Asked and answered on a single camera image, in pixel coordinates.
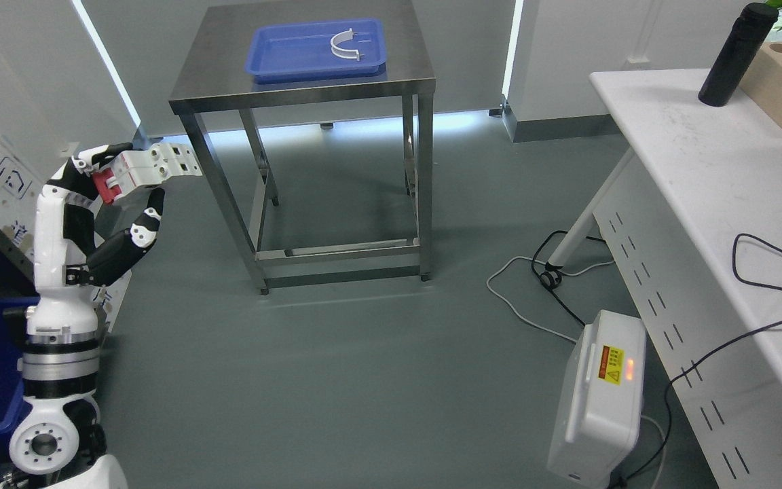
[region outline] sticker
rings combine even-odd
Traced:
[[[620,386],[623,366],[623,350],[603,344],[602,359],[599,360],[599,378]]]

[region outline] black thermos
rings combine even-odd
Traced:
[[[774,7],[747,4],[705,78],[699,100],[714,107],[726,105],[777,18],[778,10]]]

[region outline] black cable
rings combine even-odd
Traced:
[[[761,245],[763,244],[765,247],[769,248],[772,251],[776,251],[776,253],[782,255],[782,248],[776,247],[775,245],[771,244],[770,242],[765,241],[762,238],[758,238],[757,236],[742,232],[738,236],[735,236],[735,240],[732,243],[732,273],[735,275],[735,278],[738,279],[739,282],[742,282],[742,284],[746,285],[752,285],[755,287],[775,290],[775,291],[782,291],[782,287],[778,285],[771,285],[771,284],[764,284],[760,282],[754,282],[752,280],[747,280],[745,278],[742,278],[742,276],[738,273],[738,246],[741,242],[742,238],[750,238],[756,242],[759,242]],[[769,325],[761,326],[760,328],[757,328],[755,330],[751,330],[748,332],[745,332],[739,336],[736,336],[735,338],[732,338],[729,341],[726,341],[726,343],[720,344],[720,346],[714,348],[713,350],[710,350],[710,352],[705,353],[705,355],[696,360],[695,362],[690,365],[689,369],[684,369],[683,372],[679,375],[676,375],[674,378],[672,378],[668,384],[665,385],[665,390],[663,391],[663,403],[665,403],[665,411],[668,413],[668,425],[667,428],[665,428],[665,438],[663,439],[662,443],[660,443],[660,447],[655,451],[654,455],[651,455],[651,458],[648,459],[644,464],[640,465],[640,467],[636,470],[634,470],[632,473],[630,473],[626,477],[620,477],[618,481],[616,481],[611,486],[608,486],[608,489],[614,489],[616,487],[626,486],[627,480],[633,479],[633,477],[638,476],[640,473],[642,473],[643,470],[645,470],[646,467],[648,467],[649,464],[651,464],[654,459],[660,455],[660,453],[665,448],[665,444],[668,443],[668,437],[671,433],[671,406],[668,403],[668,393],[669,389],[675,382],[680,380],[680,378],[685,378],[690,372],[694,371],[699,367],[699,365],[702,364],[705,360],[708,358],[711,358],[711,356],[714,356],[715,353],[719,352],[720,350],[723,350],[727,346],[730,346],[731,344],[737,343],[738,341],[744,340],[744,338],[748,338],[753,336],[754,334],[758,334],[763,331],[768,331],[774,327],[782,325],[782,319],[773,323],[770,323]]]
[[[572,309],[569,309],[569,306],[567,306],[567,304],[565,304],[565,302],[563,302],[563,300],[561,300],[561,298],[559,298],[559,296],[557,295],[557,292],[553,291],[553,289],[551,289],[551,287],[548,287],[547,285],[545,285],[545,284],[544,284],[544,283],[541,281],[541,279],[539,278],[539,275],[540,275],[540,273],[539,273],[539,272],[537,271],[537,269],[536,269],[536,259],[537,259],[537,257],[539,257],[539,253],[541,253],[541,251],[545,249],[545,246],[548,244],[548,242],[549,242],[549,241],[551,241],[551,238],[553,238],[554,236],[556,236],[556,235],[558,235],[558,234],[567,234],[567,233],[568,233],[568,231],[559,231],[559,230],[558,230],[558,231],[555,231],[555,232],[552,232],[551,234],[549,234],[549,235],[547,236],[547,238],[545,238],[545,241],[542,241],[542,244],[540,244],[540,245],[539,245],[539,248],[537,248],[537,250],[536,250],[536,253],[534,253],[534,254],[533,254],[533,259],[530,261],[530,270],[533,272],[533,275],[535,275],[535,276],[536,276],[536,279],[539,281],[539,283],[542,285],[542,287],[543,287],[543,288],[544,288],[546,291],[548,291],[548,293],[550,293],[552,297],[554,297],[554,298],[555,298],[555,300],[557,301],[557,303],[558,303],[558,304],[561,304],[561,307],[562,307],[562,308],[563,308],[563,309],[564,309],[566,312],[568,312],[568,313],[569,313],[569,315],[570,315],[570,316],[572,316],[572,317],[575,319],[575,321],[577,321],[577,322],[578,322],[578,324],[579,324],[581,327],[584,327],[584,324],[586,324],[586,323],[585,323],[583,320],[581,320],[581,318],[578,318],[578,315],[577,315],[577,314],[575,314],[574,312],[572,312]],[[593,236],[587,236],[586,238],[587,238],[587,239],[590,239],[590,240],[592,240],[592,241],[605,242],[605,239],[602,239],[602,238],[593,238]]]

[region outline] desk leg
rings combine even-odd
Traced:
[[[418,159],[415,167],[415,214],[422,280],[430,279],[434,188],[434,94],[418,96]]]
[[[406,195],[415,191],[415,124],[413,124],[412,95],[403,99],[403,177]]]
[[[213,196],[217,199],[219,210],[223,214],[229,232],[231,232],[237,251],[240,254],[249,276],[252,278],[253,285],[258,288],[261,294],[267,294],[267,282],[264,281],[264,272],[255,261],[255,245],[249,238],[249,231],[243,222],[243,216],[234,193],[227,182],[225,171],[219,163],[217,153],[213,149],[213,143],[210,142],[210,136],[207,134],[207,128],[204,126],[200,114],[180,115],[180,121],[189,135],[189,142],[192,142],[192,148],[195,150],[195,156],[198,157],[198,163],[201,164],[201,170],[207,177]]]
[[[252,109],[241,109],[240,120],[243,121],[243,129],[246,130],[246,137],[249,140],[249,147],[252,149],[252,155],[255,157],[255,164],[258,165],[258,171],[261,173],[261,180],[266,185],[265,196],[270,199],[274,206],[280,204],[279,193],[276,191],[276,180],[274,173],[270,170],[270,163],[267,163],[267,152],[264,151],[264,143],[261,142],[261,136],[258,135],[258,125],[255,124],[255,116]]]
[[[551,257],[547,260],[547,265],[545,267],[547,272],[556,273],[556,270],[563,268],[569,257],[572,256],[572,253],[578,248],[578,245],[587,238],[587,232],[590,232],[590,229],[593,229],[593,225],[596,224],[596,218],[593,216],[596,205],[599,204],[599,201],[602,200],[602,197],[608,192],[608,189],[612,186],[614,181],[617,180],[617,177],[620,176],[621,171],[627,166],[627,163],[633,159],[633,156],[635,156],[635,152],[630,148],[627,149],[627,152],[624,153],[622,157],[620,157],[617,166],[614,167],[614,170],[606,177],[605,182],[602,183],[599,190],[596,191],[596,195],[590,200],[590,204],[584,208],[583,213],[578,216],[578,220],[569,228],[569,232],[565,235],[565,238],[557,245],[555,251],[551,253]]]

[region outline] orange indicator light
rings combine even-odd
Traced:
[[[634,369],[635,369],[635,361],[633,359],[627,359],[627,380],[633,379]]]

